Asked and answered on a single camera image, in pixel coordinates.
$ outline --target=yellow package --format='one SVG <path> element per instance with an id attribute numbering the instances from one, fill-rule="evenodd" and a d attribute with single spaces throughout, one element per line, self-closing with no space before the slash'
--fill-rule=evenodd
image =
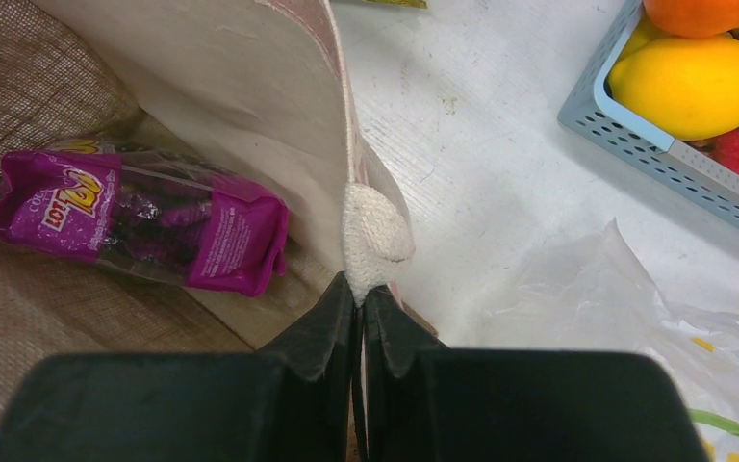
<path id="1" fill-rule="evenodd" d="M 402 7 L 426 8 L 426 2 L 423 0 L 364 0 L 371 3 L 387 3 L 390 5 L 400 5 Z"/>

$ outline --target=tabletop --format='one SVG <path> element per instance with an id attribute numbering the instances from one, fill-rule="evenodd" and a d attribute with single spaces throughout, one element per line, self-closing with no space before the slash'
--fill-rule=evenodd
<path id="1" fill-rule="evenodd" d="M 475 344 L 532 251 L 613 218 L 668 300 L 739 313 L 739 230 L 556 120 L 622 3 L 333 0 L 361 128 L 412 214 L 401 292 L 448 344 Z"/>

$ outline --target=beige bag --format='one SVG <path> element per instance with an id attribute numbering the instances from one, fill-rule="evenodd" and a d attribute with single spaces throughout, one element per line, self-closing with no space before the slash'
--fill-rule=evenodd
<path id="1" fill-rule="evenodd" d="M 201 155 L 282 196 L 289 274 L 248 300 L 0 244 L 0 409 L 56 352 L 260 347 L 335 271 L 360 301 L 414 252 L 327 0 L 0 0 L 0 155 L 85 132 Z"/>

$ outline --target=white plastic bag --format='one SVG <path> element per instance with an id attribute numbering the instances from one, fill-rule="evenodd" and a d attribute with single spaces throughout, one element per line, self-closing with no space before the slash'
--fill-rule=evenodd
<path id="1" fill-rule="evenodd" d="M 739 315 L 666 303 L 616 222 L 529 259 L 487 347 L 634 351 L 674 379 L 714 461 L 739 461 Z"/>

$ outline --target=blue plastic basket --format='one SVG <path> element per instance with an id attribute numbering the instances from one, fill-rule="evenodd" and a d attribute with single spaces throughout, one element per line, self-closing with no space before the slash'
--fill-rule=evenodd
<path id="1" fill-rule="evenodd" d="M 739 175 L 608 96 L 605 79 L 642 17 L 629 0 L 559 113 L 559 121 L 673 191 L 739 228 Z"/>

